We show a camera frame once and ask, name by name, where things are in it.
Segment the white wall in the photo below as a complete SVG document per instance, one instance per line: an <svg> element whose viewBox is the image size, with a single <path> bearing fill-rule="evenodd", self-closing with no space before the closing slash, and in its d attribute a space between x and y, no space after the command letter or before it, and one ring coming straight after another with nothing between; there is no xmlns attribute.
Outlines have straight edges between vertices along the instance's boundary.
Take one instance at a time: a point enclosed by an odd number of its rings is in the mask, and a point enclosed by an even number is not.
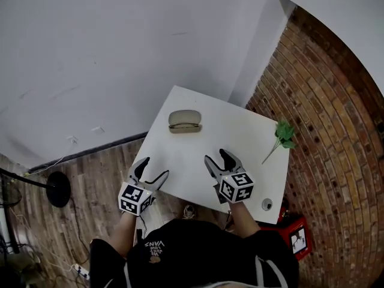
<svg viewBox="0 0 384 288"><path fill-rule="evenodd" d="M291 0L340 37L384 94L384 0Z"/></svg>
<svg viewBox="0 0 384 288"><path fill-rule="evenodd" d="M290 0L265 0L247 57L228 102L245 107L280 37L295 4Z"/></svg>
<svg viewBox="0 0 384 288"><path fill-rule="evenodd" d="M266 3L0 0L0 152L32 167L148 131L173 85L242 102Z"/></svg>

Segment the wooden floor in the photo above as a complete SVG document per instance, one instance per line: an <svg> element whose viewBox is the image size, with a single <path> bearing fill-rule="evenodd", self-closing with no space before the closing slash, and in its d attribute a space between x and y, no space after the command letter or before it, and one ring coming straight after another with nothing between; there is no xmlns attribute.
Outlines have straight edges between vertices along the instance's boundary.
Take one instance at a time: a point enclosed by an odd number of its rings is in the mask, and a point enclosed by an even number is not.
<svg viewBox="0 0 384 288"><path fill-rule="evenodd" d="M86 246L93 238L109 239L121 214L117 205L121 183L126 181L128 169L142 142L137 140L90 154L30 176L31 179L45 182L50 173L57 170L64 172L71 182L74 205L70 201L62 209L55 208L48 202L44 189L17 184L23 199L12 208L11 223L18 242L30 244L41 259L45 282L41 287L76 287L76 273L65 270L75 263L81 263L89 270L88 249L78 238L76 215L80 237ZM158 192L157 200L143 214L147 234L180 217L186 204L183 200ZM222 228L227 218L226 214L203 207L198 207L197 215ZM137 228L141 226L141 220L138 219ZM78 287L88 285L81 278L77 278L77 282Z"/></svg>

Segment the red brick wall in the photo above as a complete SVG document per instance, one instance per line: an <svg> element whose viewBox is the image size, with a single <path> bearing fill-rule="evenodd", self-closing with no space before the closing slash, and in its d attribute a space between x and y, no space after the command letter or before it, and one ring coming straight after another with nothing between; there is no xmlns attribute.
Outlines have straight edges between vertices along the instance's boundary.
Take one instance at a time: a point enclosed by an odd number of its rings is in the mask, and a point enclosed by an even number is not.
<svg viewBox="0 0 384 288"><path fill-rule="evenodd" d="M295 127L284 195L312 234L302 285L367 287L384 267L384 98L371 76L297 8L247 108Z"/></svg>

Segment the white table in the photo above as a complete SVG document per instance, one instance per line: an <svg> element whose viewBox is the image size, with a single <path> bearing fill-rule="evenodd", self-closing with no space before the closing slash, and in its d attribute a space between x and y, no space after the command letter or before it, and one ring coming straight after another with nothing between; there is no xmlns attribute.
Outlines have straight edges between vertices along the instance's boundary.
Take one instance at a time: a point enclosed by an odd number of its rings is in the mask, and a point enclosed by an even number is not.
<svg viewBox="0 0 384 288"><path fill-rule="evenodd" d="M202 115L199 133L172 134L168 129L169 114L191 109ZM276 122L224 101L174 86L159 111L135 159L150 157L142 180L153 180L169 169L168 180L161 191L211 209L227 212L227 203L220 204L204 164L209 155L220 167L224 162L219 149L236 155L256 180L252 197L245 201L257 221L277 222L286 183L289 150L277 148L268 160L262 161L275 144ZM272 200L265 211L262 201Z"/></svg>

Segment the black stand base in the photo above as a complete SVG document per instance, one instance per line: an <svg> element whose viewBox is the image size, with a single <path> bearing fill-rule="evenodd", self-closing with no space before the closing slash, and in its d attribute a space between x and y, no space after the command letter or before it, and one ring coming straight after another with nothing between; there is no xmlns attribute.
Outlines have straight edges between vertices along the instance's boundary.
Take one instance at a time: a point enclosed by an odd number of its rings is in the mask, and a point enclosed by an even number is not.
<svg viewBox="0 0 384 288"><path fill-rule="evenodd" d="M64 207L71 198L71 183L67 176L61 172L53 172L48 177L47 185L55 187L53 190L46 190L49 202L55 207Z"/></svg>

